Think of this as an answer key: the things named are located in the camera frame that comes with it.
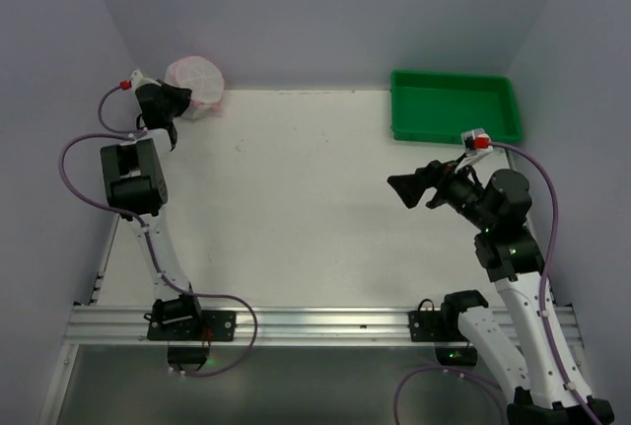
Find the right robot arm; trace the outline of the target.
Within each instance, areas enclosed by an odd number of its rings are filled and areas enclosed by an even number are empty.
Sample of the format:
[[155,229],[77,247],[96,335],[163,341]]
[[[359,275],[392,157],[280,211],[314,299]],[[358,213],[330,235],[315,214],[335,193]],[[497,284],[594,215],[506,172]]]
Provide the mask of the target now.
[[507,400],[511,424],[610,424],[610,403],[594,396],[583,378],[543,286],[543,257],[529,229],[528,180],[510,169],[481,183],[473,168],[433,161],[388,184],[407,208],[432,188],[430,209],[448,205],[478,229],[475,253],[500,295],[518,340],[493,325],[484,297],[475,290],[445,296],[445,327],[471,341]]

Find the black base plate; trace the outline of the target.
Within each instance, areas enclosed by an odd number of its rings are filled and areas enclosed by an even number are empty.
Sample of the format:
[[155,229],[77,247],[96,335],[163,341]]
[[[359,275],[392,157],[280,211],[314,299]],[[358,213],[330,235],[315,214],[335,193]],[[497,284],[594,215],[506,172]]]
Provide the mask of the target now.
[[440,311],[418,311],[407,313],[408,329],[412,342],[465,343],[467,339],[458,331],[448,329]]
[[151,341],[206,341],[230,342],[234,339],[236,312],[203,310],[201,319],[160,325],[152,315],[143,318],[149,323],[147,339]]

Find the green plastic tray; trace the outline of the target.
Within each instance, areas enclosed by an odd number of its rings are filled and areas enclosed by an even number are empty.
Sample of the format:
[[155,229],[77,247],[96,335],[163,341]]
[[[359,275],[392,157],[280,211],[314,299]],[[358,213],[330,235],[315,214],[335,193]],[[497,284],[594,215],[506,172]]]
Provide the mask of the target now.
[[481,128],[492,139],[523,139],[511,81],[503,76],[394,70],[390,74],[390,129],[406,142],[458,144]]

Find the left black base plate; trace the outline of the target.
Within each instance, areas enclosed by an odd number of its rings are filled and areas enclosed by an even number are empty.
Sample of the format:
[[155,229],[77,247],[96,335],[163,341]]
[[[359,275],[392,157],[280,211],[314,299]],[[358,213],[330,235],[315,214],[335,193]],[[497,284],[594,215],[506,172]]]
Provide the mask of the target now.
[[149,323],[147,339],[151,341],[206,341],[230,342],[234,339],[236,312],[203,310],[201,319],[160,325],[152,315],[143,318]]

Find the white mesh laundry bag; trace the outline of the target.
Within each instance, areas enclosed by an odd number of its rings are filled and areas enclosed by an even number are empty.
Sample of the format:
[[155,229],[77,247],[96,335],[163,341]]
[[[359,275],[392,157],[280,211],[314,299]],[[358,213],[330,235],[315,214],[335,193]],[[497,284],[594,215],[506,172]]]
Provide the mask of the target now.
[[165,81],[191,91],[191,103],[182,117],[201,119],[221,112],[225,79],[219,68],[200,56],[186,56],[166,70]]

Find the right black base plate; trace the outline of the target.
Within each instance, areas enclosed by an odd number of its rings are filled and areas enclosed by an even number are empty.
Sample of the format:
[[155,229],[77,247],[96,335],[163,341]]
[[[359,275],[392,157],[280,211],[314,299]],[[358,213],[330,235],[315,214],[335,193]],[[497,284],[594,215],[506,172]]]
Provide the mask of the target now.
[[412,342],[465,343],[467,339],[458,331],[448,329],[440,311],[418,311],[407,313],[408,329]]

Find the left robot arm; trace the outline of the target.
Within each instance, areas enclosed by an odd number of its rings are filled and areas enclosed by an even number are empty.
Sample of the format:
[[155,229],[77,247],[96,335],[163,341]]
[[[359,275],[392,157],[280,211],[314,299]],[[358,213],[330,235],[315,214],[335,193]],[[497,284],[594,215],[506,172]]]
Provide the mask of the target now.
[[169,192],[161,164],[176,147],[175,119],[188,109],[191,91],[142,77],[124,80],[109,93],[127,90],[134,93],[140,115],[134,132],[113,130],[123,140],[100,150],[106,202],[132,229],[152,276],[147,338],[198,340],[204,331],[202,311],[169,234]]

